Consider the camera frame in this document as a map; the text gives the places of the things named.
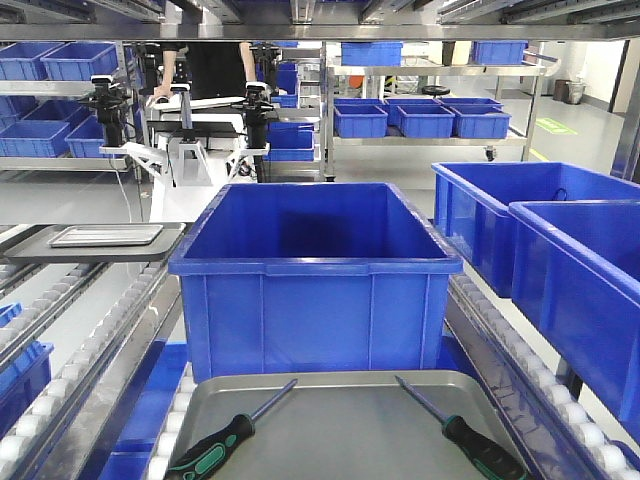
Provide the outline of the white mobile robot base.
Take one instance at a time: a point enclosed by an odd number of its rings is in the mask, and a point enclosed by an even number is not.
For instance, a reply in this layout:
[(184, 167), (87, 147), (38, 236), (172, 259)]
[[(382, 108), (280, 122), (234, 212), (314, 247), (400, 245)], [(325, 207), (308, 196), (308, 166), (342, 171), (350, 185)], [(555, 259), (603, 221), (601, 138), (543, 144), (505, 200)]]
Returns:
[(152, 181), (148, 220), (193, 222), (229, 183), (282, 180), (279, 161), (312, 161), (317, 116), (272, 102), (271, 88), (246, 83), (244, 97), (193, 100), (186, 49), (178, 52), (170, 98), (148, 99), (152, 130), (148, 144), (127, 140), (120, 125), (123, 90), (109, 76), (93, 80), (87, 102), (95, 109), (107, 157), (131, 158)]

